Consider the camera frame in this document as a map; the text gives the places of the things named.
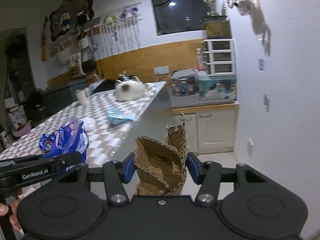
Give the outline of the person left hand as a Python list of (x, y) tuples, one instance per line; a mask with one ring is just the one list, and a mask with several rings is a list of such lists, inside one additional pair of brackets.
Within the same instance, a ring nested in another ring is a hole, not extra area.
[(22, 189), (17, 190), (17, 192), (13, 194), (13, 196), (15, 197), (15, 200), (10, 205), (7, 205), (1, 202), (1, 207), (0, 207), (1, 217), (9, 214), (10, 223), (13, 226), (13, 228), (17, 231), (21, 230), (21, 225), (17, 219), (17, 208), (21, 202), (20, 196), (22, 194), (23, 194)]

